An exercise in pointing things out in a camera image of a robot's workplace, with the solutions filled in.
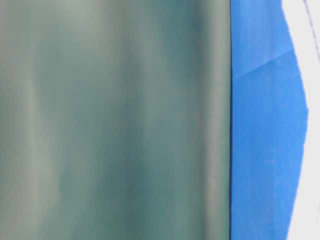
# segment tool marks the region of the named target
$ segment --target blue paper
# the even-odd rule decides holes
[[[284,240],[308,110],[281,0],[231,0],[232,240]]]

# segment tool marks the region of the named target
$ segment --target gray-green cloth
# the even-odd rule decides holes
[[[0,239],[227,240],[224,0],[0,0]]]

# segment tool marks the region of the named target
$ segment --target curtain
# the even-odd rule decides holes
[[[229,238],[225,0],[0,0],[0,239]]]

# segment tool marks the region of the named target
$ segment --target green fabric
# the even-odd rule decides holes
[[[207,4],[0,0],[0,239],[228,239]]]

